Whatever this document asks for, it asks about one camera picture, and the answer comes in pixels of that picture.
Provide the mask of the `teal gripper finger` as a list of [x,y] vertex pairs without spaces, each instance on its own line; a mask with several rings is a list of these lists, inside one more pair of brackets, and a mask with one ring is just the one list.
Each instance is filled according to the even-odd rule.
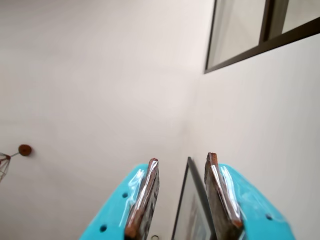
[[242,174],[207,155],[204,184],[215,240],[293,240],[286,218]]
[[146,240],[160,188],[159,161],[137,165],[88,224],[81,240]]

